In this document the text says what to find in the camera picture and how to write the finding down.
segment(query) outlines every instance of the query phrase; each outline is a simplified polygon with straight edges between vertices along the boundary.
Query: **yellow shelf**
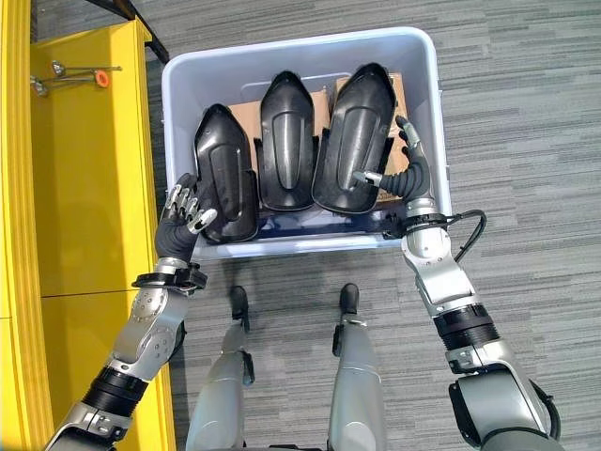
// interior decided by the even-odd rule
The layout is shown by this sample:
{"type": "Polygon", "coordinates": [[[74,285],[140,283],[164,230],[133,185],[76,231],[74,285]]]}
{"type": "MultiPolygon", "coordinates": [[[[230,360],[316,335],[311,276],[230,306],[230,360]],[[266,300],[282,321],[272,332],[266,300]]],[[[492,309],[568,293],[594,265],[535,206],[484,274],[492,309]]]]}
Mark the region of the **yellow shelf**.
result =
{"type": "MultiPolygon", "coordinates": [[[[40,449],[81,399],[151,271],[156,211],[139,21],[29,44],[29,4],[2,22],[2,425],[7,449],[40,449]],[[31,74],[121,66],[111,84],[38,97],[31,74]]],[[[175,450],[167,368],[118,449],[175,450]]]]}

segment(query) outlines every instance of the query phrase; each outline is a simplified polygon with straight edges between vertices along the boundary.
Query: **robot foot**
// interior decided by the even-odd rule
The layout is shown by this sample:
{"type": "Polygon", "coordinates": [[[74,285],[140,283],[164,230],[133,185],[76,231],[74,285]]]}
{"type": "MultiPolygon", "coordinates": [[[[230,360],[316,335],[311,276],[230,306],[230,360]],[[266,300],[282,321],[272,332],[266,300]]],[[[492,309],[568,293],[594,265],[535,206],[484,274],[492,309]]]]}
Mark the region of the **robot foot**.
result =
{"type": "Polygon", "coordinates": [[[244,332],[248,332],[251,329],[251,324],[248,319],[248,298],[243,287],[235,286],[230,289],[229,303],[232,307],[232,319],[240,319],[244,332]]]}
{"type": "Polygon", "coordinates": [[[342,314],[357,315],[359,289],[355,284],[346,284],[340,290],[340,310],[342,314]]]}

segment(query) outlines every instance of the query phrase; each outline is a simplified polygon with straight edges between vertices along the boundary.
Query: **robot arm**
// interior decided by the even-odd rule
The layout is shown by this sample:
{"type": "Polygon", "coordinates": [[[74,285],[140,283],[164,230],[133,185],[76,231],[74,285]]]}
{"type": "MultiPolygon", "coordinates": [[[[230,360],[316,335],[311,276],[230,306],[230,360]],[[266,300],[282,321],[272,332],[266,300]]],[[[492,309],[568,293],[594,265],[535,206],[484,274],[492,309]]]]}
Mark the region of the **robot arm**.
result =
{"type": "Polygon", "coordinates": [[[84,399],[73,405],[46,450],[109,450],[122,440],[148,382],[183,341],[188,296],[207,278],[191,264],[198,233],[216,217],[200,210],[196,178],[186,174],[169,194],[155,237],[159,261],[138,276],[130,318],[84,399]]]}
{"type": "Polygon", "coordinates": [[[407,218],[393,223],[388,234],[401,238],[405,261],[415,272],[425,308],[447,349],[449,367],[461,375],[449,387],[461,434],[485,451],[562,450],[556,442],[559,415],[550,397],[528,379],[457,263],[484,230],[484,214],[478,210],[453,217],[440,214],[429,194],[429,169],[419,136],[405,119],[398,117],[397,122],[408,142],[408,170],[395,176],[355,177],[406,201],[407,218]],[[469,244],[453,257],[447,226],[475,215],[481,223],[469,244]]]}

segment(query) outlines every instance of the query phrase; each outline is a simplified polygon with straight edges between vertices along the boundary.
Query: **cardboard box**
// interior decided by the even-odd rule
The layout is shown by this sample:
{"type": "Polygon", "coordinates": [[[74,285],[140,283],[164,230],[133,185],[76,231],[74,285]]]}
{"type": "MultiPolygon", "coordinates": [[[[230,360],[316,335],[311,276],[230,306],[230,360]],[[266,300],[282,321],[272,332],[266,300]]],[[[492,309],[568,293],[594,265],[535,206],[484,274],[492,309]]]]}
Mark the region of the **cardboard box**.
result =
{"type": "MultiPolygon", "coordinates": [[[[403,89],[403,77],[400,73],[391,73],[390,74],[391,82],[393,83],[394,95],[396,96],[396,108],[394,109],[393,123],[391,124],[391,130],[388,133],[388,136],[394,138],[393,140],[393,148],[391,149],[391,154],[388,157],[388,163],[386,164],[386,170],[384,174],[396,174],[398,172],[402,172],[407,169],[408,160],[407,157],[403,154],[401,149],[406,145],[405,141],[398,137],[399,127],[396,125],[394,118],[397,116],[407,117],[407,106],[405,105],[405,90],[403,89]]],[[[344,83],[346,83],[348,77],[342,77],[336,80],[336,93],[340,90],[344,83]]],[[[400,200],[400,197],[396,195],[385,193],[382,190],[379,190],[378,193],[378,203],[390,202],[400,200]]]]}
{"type": "MultiPolygon", "coordinates": [[[[321,131],[330,127],[330,109],[328,108],[328,94],[326,89],[312,92],[314,118],[313,135],[321,137],[321,131]]],[[[229,105],[234,117],[238,120],[240,126],[246,132],[249,143],[251,144],[251,164],[253,170],[258,174],[256,163],[256,151],[253,140],[262,139],[261,135],[261,101],[248,101],[246,103],[237,103],[229,105]]]]}

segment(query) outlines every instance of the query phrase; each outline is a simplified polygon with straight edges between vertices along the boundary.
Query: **white plastic bin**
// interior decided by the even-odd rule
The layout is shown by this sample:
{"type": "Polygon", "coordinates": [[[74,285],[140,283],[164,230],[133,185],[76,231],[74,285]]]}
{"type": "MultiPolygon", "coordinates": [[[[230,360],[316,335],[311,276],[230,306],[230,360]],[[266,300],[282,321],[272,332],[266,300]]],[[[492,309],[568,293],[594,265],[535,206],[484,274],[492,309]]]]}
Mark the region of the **white plastic bin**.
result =
{"type": "MultiPolygon", "coordinates": [[[[325,86],[332,92],[337,78],[348,76],[369,62],[402,73],[409,119],[424,142],[434,195],[442,212],[451,214],[436,51],[425,32],[410,27],[207,50],[172,59],[162,74],[168,187],[184,172],[196,172],[193,139],[204,110],[211,104],[260,100],[271,79],[282,70],[296,72],[310,91],[325,86]]],[[[381,213],[373,215],[378,218],[381,213]]],[[[341,222],[340,216],[325,210],[317,216],[321,224],[341,222]]],[[[347,229],[345,233],[222,245],[210,245],[201,238],[194,257],[254,257],[398,246],[398,241],[383,240],[379,233],[353,231],[352,226],[347,229]]]]}

